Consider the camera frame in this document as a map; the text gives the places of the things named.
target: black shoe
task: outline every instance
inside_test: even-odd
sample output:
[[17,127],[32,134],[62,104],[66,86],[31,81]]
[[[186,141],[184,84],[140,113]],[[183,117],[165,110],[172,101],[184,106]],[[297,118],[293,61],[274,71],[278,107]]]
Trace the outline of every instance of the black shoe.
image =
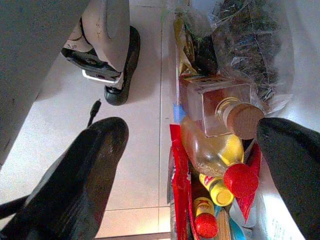
[[307,240],[320,239],[320,133],[283,118],[263,118],[257,140],[274,185]]
[[47,170],[0,232],[7,240],[92,240],[129,136],[121,118],[95,122]]
[[123,105],[129,96],[129,88],[131,78],[137,68],[140,54],[140,35],[137,29],[130,26],[129,49],[126,56],[125,66],[123,70],[123,86],[122,89],[116,89],[104,86],[105,100],[114,106]]

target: floor tile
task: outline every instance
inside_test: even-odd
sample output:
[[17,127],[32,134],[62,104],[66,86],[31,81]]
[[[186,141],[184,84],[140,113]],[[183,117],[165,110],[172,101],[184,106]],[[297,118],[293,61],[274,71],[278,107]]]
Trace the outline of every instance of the floor tile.
[[140,32],[141,50],[123,112],[129,142],[118,165],[108,210],[159,204],[161,10],[131,7],[130,12],[131,24]]
[[107,104],[103,85],[85,79],[59,56],[1,169],[0,204],[31,193],[86,127],[92,104],[101,99],[96,120],[122,117],[130,132],[107,209],[158,206],[161,10],[131,7],[131,23],[141,35],[141,54],[127,104]]
[[159,233],[170,231],[170,207],[159,207]]
[[158,232],[158,208],[111,210],[104,217],[96,238]]
[[161,126],[159,206],[167,204],[168,161],[171,146],[169,125],[174,123],[173,103],[176,102],[176,43],[173,30],[174,14],[168,14],[162,23],[161,66]]

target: red packaging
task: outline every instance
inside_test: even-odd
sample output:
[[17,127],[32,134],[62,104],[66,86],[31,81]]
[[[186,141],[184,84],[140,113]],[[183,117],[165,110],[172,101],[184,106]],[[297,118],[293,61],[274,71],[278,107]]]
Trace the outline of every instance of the red packaging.
[[[257,143],[255,143],[252,147],[250,157],[247,161],[250,169],[259,177],[260,165],[262,160],[262,153]],[[256,193],[247,196],[247,197],[236,197],[236,201],[239,205],[239,208],[242,212],[242,215],[247,222],[251,207],[254,203]]]
[[172,189],[176,218],[176,236],[177,240],[187,240],[188,200],[191,197],[191,182],[188,174],[188,156],[181,143],[180,126],[171,124],[170,132],[175,163],[175,174],[172,180]]

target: yellow bottle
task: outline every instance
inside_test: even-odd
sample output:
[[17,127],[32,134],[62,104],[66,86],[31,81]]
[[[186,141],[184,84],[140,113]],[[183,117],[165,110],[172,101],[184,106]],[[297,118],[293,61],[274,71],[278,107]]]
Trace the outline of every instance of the yellow bottle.
[[199,180],[209,191],[211,199],[215,205],[225,207],[233,202],[235,197],[224,184],[222,177],[207,176],[200,173]]
[[181,141],[199,173],[222,177],[235,197],[243,198],[255,193],[259,180],[244,164],[244,148],[237,136],[205,137],[196,124],[185,116],[181,122]]

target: cork stopper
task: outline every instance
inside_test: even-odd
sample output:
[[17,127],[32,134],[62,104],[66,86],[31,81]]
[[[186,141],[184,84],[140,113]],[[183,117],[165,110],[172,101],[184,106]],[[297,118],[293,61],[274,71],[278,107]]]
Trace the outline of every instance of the cork stopper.
[[254,139],[257,126],[264,118],[262,110],[249,103],[238,103],[227,107],[223,113],[223,121],[230,132],[240,139]]

